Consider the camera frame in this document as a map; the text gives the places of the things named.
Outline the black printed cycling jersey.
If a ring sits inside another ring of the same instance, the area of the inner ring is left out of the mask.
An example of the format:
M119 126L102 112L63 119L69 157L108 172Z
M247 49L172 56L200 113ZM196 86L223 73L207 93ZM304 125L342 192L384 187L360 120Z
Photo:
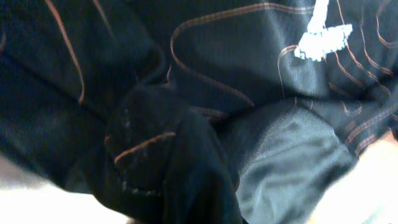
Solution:
M2 1L2 186L138 223L395 223L396 1Z

